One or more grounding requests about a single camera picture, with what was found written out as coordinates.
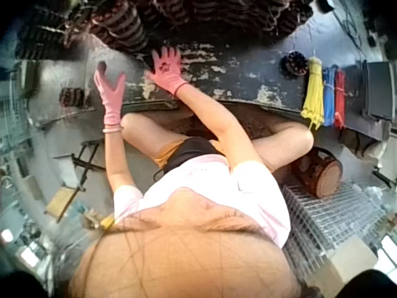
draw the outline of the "forearm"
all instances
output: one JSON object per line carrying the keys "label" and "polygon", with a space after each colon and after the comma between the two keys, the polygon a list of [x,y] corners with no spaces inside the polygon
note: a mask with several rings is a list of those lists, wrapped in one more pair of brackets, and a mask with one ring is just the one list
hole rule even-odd
{"label": "forearm", "polygon": [[122,185],[135,185],[128,169],[121,132],[105,134],[105,163],[107,179],[113,191]]}
{"label": "forearm", "polygon": [[179,88],[177,97],[216,135],[232,169],[247,160],[262,162],[237,118],[222,104],[189,84]]}
{"label": "forearm", "polygon": [[186,84],[180,87],[176,96],[218,139],[221,139],[227,131],[244,132],[236,117],[227,108],[192,85]]}

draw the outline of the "pink glove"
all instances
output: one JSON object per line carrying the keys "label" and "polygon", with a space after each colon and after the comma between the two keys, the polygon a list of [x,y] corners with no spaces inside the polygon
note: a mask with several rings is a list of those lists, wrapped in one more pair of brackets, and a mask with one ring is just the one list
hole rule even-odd
{"label": "pink glove", "polygon": [[117,79],[116,88],[110,87],[105,77],[106,66],[99,65],[95,70],[94,81],[105,106],[105,125],[119,125],[120,111],[123,104],[125,74],[122,73]]}
{"label": "pink glove", "polygon": [[175,95],[182,85],[188,84],[181,76],[181,52],[178,49],[163,47],[161,58],[156,51],[152,54],[155,73],[145,71],[145,75],[158,86]]}

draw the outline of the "short sleeve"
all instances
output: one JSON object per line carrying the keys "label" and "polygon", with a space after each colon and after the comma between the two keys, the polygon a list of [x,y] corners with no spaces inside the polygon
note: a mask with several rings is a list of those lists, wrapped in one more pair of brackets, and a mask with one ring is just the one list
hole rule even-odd
{"label": "short sleeve", "polygon": [[247,215],[251,216],[281,248],[291,230],[290,216],[279,185],[265,165],[258,161],[245,161],[232,172],[240,197],[250,200]]}
{"label": "short sleeve", "polygon": [[134,186],[123,185],[114,192],[114,218],[116,224],[138,210],[142,192]]}

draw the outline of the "wire rack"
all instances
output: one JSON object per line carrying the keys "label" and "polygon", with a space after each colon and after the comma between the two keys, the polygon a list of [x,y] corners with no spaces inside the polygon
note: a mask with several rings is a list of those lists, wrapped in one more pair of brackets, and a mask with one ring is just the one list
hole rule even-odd
{"label": "wire rack", "polygon": [[30,137],[25,99],[17,94],[15,85],[13,79],[1,81],[0,84],[0,88],[7,88],[9,91],[8,95],[0,98],[0,138],[3,153],[13,150]]}
{"label": "wire rack", "polygon": [[283,195],[292,226],[283,250],[301,278],[319,269],[353,235],[368,245],[378,242],[377,225],[385,212],[352,183],[343,182],[327,199],[317,199],[298,185],[284,186]]}

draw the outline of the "light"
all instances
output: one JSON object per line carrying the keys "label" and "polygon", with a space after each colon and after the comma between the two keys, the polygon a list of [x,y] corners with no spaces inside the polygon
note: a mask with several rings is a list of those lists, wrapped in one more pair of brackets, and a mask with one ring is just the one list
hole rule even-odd
{"label": "light", "polygon": [[13,241],[14,237],[12,236],[12,233],[10,230],[4,230],[1,232],[1,237],[5,242],[11,242]]}
{"label": "light", "polygon": [[26,248],[20,256],[28,263],[31,267],[34,267],[38,263],[38,258],[36,255],[30,250],[30,248]]}

